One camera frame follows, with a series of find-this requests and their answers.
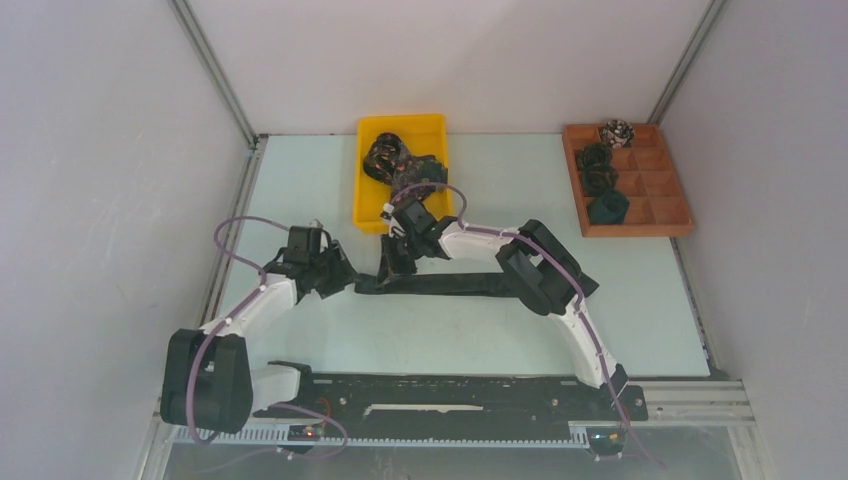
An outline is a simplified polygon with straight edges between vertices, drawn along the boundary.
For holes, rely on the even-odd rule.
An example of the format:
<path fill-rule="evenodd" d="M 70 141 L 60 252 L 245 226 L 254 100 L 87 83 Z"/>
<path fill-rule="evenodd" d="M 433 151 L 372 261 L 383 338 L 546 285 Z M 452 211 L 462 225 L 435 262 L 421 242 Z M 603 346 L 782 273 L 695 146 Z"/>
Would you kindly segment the yellow plastic bin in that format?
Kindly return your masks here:
<path fill-rule="evenodd" d="M 442 114 L 410 114 L 363 117 L 359 120 L 354 156 L 352 223 L 366 234 L 388 232 L 381 218 L 383 205 L 389 201 L 391 187 L 370 178 L 363 161 L 371 145 L 382 133 L 394 133 L 416 156 L 433 155 L 444 167 L 450 166 L 446 121 Z"/>

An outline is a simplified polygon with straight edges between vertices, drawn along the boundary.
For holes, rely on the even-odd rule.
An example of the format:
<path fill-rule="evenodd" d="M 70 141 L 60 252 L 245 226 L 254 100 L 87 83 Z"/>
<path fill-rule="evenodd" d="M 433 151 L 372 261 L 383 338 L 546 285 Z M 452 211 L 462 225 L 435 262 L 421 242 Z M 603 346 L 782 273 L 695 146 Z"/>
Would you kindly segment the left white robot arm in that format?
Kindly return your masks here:
<path fill-rule="evenodd" d="M 290 227 L 277 255 L 258 269 L 258 282 L 230 312 L 170 338 L 159 412 L 190 438 L 208 444 L 235 434 L 251 415 L 280 405 L 304 416 L 316 403 L 305 382 L 310 367 L 284 361 L 255 366 L 249 351 L 310 293 L 327 298 L 345 290 L 357 273 L 341 244 L 319 226 Z"/>

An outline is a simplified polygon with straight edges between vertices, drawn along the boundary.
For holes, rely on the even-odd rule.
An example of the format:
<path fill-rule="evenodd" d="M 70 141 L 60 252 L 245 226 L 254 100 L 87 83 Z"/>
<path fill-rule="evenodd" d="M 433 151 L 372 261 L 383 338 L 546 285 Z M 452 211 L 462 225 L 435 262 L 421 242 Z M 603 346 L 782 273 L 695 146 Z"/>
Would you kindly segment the floral paisley tie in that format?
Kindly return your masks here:
<path fill-rule="evenodd" d="M 418 182 L 417 157 L 398 135 L 384 132 L 365 154 L 362 169 L 368 177 L 391 188 L 391 204 L 410 196 L 423 201 L 416 195 L 418 188 L 425 186 Z"/>

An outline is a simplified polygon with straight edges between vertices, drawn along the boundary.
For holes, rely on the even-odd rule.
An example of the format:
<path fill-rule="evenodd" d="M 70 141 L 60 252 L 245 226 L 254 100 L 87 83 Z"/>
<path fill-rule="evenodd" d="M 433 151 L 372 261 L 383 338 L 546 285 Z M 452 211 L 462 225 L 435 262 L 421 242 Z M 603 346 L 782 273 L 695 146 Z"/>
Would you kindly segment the aluminium frame rail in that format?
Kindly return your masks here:
<path fill-rule="evenodd" d="M 647 420 L 623 418 L 618 425 L 578 423 L 573 438 L 562 443 L 352 441 L 347 432 L 328 433 L 330 418 L 326 414 L 319 420 L 282 409 L 258 412 L 239 432 L 221 434 L 215 441 L 223 445 L 294 446 L 300 450 L 313 446 L 612 449 L 623 445 L 626 421 L 634 427 L 713 427 L 748 425 L 754 420 L 748 397 L 738 381 L 636 379 L 628 385 L 642 388 L 649 413 Z"/>

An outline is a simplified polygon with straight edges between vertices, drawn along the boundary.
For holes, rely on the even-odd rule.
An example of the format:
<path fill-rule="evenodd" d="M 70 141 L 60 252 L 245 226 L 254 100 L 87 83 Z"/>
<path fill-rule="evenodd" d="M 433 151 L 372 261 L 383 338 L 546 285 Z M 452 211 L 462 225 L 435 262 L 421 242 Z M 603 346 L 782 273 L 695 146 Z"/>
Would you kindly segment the dark green leaf tie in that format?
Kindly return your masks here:
<path fill-rule="evenodd" d="M 389 275 L 383 279 L 361 274 L 354 291 L 361 295 L 424 295 L 517 298 L 503 273 L 441 273 Z"/>

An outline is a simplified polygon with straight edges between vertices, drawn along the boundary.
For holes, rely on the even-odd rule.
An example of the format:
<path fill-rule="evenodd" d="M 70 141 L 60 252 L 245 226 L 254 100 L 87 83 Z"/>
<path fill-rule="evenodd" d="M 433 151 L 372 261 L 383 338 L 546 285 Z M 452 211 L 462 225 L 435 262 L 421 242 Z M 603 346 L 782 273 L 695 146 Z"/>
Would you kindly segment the dark rolled tie upper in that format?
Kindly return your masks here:
<path fill-rule="evenodd" d="M 612 148 L 603 142 L 588 144 L 576 154 L 576 164 L 581 171 L 606 169 L 611 162 Z"/>

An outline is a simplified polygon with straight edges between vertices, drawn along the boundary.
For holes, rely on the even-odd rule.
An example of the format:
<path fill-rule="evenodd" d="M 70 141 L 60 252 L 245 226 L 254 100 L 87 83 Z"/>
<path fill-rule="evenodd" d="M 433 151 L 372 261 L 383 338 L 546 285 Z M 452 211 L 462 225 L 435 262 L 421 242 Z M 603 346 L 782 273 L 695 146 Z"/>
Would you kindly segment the brown wooden compartment tray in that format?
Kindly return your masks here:
<path fill-rule="evenodd" d="M 563 148 L 580 230 L 585 237 L 681 237 L 695 226 L 683 188 L 661 131 L 654 124 L 635 124 L 629 147 L 614 148 L 611 166 L 618 173 L 615 188 L 630 202 L 620 224 L 590 220 L 596 200 L 581 182 L 577 157 L 601 140 L 601 124 L 571 124 L 562 134 Z"/>

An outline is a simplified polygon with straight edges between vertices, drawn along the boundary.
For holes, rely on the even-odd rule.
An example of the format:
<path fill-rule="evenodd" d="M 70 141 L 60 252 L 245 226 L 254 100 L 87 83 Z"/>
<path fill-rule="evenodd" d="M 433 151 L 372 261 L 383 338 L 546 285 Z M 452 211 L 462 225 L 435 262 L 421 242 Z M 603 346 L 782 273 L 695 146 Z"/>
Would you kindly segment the dark green floral tie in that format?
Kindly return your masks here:
<path fill-rule="evenodd" d="M 418 188 L 416 195 L 426 199 L 434 193 L 440 193 L 443 185 L 448 183 L 448 169 L 434 155 L 419 156 L 416 161 L 418 182 L 425 183 L 425 186 Z"/>

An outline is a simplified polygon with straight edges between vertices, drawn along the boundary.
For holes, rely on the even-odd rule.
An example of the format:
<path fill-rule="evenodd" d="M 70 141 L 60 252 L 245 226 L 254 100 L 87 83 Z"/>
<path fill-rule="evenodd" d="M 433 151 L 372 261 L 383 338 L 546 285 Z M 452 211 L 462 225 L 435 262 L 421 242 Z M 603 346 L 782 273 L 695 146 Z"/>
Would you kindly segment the dark rolled tie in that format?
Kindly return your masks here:
<path fill-rule="evenodd" d="M 581 171 L 606 169 L 611 162 L 612 148 L 603 142 L 588 144 L 576 154 L 576 164 Z"/>
<path fill-rule="evenodd" d="M 588 197 L 598 197 L 616 187 L 618 171 L 610 165 L 595 165 L 580 173 L 583 193 Z"/>

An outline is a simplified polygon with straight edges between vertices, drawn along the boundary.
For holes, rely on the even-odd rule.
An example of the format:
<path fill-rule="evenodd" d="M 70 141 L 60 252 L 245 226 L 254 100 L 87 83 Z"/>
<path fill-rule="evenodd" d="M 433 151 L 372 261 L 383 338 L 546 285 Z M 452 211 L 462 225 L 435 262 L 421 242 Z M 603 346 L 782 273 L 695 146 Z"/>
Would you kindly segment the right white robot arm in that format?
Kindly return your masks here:
<path fill-rule="evenodd" d="M 477 260 L 497 264 L 510 292 L 531 312 L 557 324 L 572 356 L 575 375 L 586 385 L 585 411 L 606 418 L 622 403 L 629 377 L 601 339 L 588 311 L 598 288 L 576 259 L 540 221 L 498 229 L 459 217 L 436 219 L 419 201 L 384 206 L 388 238 L 413 259 Z"/>

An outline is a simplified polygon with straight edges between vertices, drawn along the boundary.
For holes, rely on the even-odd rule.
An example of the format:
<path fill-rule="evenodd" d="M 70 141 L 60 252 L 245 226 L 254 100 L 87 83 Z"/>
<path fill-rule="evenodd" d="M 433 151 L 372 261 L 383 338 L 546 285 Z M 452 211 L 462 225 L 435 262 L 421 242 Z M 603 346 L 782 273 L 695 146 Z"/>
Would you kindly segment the white patterned rolled tie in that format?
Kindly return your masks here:
<path fill-rule="evenodd" d="M 600 140 L 609 148 L 630 148 L 635 136 L 634 127 L 620 119 L 608 121 L 599 130 Z"/>

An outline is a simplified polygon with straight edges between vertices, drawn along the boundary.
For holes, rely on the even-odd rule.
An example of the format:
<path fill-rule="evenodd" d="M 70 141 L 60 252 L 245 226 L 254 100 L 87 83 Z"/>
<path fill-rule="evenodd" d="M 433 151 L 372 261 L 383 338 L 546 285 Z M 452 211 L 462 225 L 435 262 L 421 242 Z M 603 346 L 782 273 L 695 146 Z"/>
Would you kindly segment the dark rolled tie middle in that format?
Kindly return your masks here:
<path fill-rule="evenodd" d="M 595 165 L 580 173 L 583 193 L 588 197 L 598 197 L 616 187 L 618 171 L 610 165 Z"/>

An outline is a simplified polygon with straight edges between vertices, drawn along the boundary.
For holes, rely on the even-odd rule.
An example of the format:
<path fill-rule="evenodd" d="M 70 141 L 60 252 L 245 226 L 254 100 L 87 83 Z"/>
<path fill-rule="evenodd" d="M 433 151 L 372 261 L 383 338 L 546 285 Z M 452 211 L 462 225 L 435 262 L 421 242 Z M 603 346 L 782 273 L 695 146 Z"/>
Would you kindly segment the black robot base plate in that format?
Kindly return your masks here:
<path fill-rule="evenodd" d="M 562 443 L 578 423 L 648 419 L 641 387 L 623 387 L 619 401 L 572 376 L 314 374 L 293 403 L 352 441 Z"/>

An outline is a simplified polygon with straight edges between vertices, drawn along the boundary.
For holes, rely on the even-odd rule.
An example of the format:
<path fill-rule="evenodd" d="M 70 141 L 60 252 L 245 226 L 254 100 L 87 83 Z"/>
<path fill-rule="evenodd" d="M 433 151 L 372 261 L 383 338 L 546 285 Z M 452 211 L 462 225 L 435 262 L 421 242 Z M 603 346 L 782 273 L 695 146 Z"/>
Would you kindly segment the teal rolled tie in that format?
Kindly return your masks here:
<path fill-rule="evenodd" d="M 620 191 L 609 189 L 596 197 L 587 206 L 589 223 L 592 225 L 621 225 L 630 209 L 630 200 Z"/>

